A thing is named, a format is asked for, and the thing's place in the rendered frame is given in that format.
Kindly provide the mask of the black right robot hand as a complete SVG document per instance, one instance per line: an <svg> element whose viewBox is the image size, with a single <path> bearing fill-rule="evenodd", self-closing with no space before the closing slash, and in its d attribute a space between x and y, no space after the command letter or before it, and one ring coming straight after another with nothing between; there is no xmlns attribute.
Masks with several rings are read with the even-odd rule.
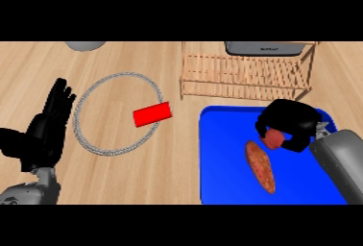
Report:
<svg viewBox="0 0 363 246"><path fill-rule="evenodd" d="M310 105L276 99L258 116L255 129L261 140L269 129L279 130L285 137L281 147L301 153L309 147L310 138L316 135L316 125L320 121L322 115Z"/></svg>

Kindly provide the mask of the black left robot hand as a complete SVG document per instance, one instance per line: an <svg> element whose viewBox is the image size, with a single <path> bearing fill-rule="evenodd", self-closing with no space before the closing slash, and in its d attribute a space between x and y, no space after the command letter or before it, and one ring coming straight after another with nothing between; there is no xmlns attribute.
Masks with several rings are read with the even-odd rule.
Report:
<svg viewBox="0 0 363 246"><path fill-rule="evenodd" d="M58 78L43 111L34 116L27 131L0 128L0 153L19 159L21 171L55 167L62 156L67 124L77 95Z"/></svg>

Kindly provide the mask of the red bell pepper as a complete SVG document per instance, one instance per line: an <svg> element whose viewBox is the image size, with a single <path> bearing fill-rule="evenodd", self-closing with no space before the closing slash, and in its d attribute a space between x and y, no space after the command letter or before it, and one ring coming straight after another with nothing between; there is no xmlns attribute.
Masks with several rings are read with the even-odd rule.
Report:
<svg viewBox="0 0 363 246"><path fill-rule="evenodd" d="M284 143L285 137L284 133L276 129L269 129L266 133L266 137L263 138L263 142L267 147L273 150L278 149Z"/></svg>

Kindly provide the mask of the wooden tiered shelf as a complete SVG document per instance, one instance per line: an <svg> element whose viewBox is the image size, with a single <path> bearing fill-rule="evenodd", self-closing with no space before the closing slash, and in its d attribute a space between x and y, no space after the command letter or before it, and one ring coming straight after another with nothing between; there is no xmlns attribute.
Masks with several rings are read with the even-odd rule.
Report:
<svg viewBox="0 0 363 246"><path fill-rule="evenodd" d="M182 42L180 96L300 101L312 91L319 41L288 41L291 43L306 46L304 55L297 59L192 53Z"/></svg>

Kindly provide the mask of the blue tray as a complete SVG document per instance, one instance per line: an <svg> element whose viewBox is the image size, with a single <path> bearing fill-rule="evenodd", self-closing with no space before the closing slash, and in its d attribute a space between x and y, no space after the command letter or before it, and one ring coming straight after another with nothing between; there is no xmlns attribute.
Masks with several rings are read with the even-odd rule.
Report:
<svg viewBox="0 0 363 246"><path fill-rule="evenodd" d="M214 205L343 205L346 199L309 151L266 151L275 193L263 188L245 157L260 140L261 107L208 106L199 114L199 199Z"/></svg>

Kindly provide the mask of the red flat block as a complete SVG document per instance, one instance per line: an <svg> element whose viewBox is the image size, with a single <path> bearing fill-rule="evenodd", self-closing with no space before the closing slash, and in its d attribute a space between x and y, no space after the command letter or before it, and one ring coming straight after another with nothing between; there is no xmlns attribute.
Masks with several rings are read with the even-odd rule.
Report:
<svg viewBox="0 0 363 246"><path fill-rule="evenodd" d="M173 116L168 102L158 103L133 112L133 122L136 127L143 127Z"/></svg>

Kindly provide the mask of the dark grey appliance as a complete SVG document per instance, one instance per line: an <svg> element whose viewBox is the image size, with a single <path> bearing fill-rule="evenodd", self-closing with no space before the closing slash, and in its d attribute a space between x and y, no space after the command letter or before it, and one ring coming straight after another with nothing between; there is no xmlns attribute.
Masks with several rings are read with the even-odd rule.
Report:
<svg viewBox="0 0 363 246"><path fill-rule="evenodd" d="M226 52L233 56L247 57L291 57L298 56L304 44L278 43L266 41L226 41Z"/></svg>

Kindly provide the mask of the grey round object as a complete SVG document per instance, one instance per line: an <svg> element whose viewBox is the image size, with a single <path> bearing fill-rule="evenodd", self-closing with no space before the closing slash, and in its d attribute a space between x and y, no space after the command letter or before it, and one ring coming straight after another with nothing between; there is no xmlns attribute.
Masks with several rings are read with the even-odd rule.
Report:
<svg viewBox="0 0 363 246"><path fill-rule="evenodd" d="M98 49L105 41L67 41L65 44L74 51L87 52Z"/></svg>

